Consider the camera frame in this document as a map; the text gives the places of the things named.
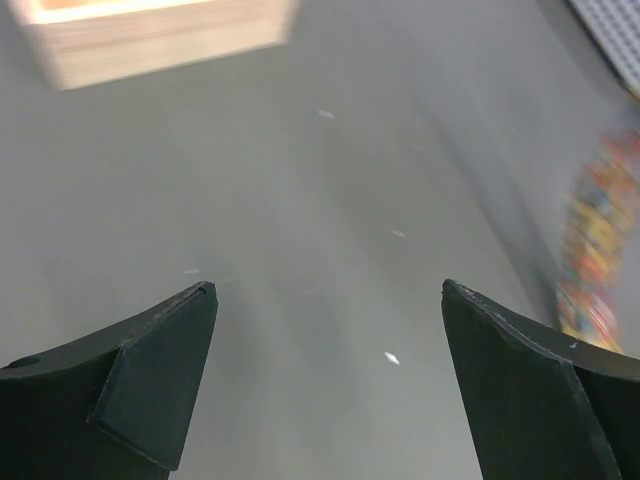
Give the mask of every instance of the wooden tray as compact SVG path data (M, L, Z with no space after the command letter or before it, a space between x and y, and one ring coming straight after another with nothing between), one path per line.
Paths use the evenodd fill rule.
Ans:
M59 89L286 42L297 0L10 0Z

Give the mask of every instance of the black plastic part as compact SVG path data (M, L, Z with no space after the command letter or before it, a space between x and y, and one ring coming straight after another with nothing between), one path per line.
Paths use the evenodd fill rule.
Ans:
M0 478L166 479L180 462L217 313L203 282L0 369Z
M485 480L640 479L640 361L452 281L442 311Z

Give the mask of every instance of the white mark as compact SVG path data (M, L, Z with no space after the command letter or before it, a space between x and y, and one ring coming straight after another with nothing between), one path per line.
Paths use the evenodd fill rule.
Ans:
M318 115L324 118L330 118L331 120L336 119L336 116L333 113L327 112L326 110L318 110Z
M396 357L393 353L384 352L384 356L387 357L387 360L389 360L391 363L400 365L400 360L398 360L398 357Z

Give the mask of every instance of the gray table surface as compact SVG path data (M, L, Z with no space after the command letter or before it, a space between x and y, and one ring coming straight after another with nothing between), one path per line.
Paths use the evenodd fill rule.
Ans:
M0 8L0 361L212 280L172 478L479 478L440 285L531 312L401 72L321 3L286 47L72 92Z

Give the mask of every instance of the colorful object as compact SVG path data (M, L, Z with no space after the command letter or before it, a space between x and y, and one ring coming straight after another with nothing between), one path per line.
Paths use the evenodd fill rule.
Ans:
M621 349L608 289L640 203L639 166L640 135L626 131L605 139L585 167L569 206L557 290L563 332L616 352Z

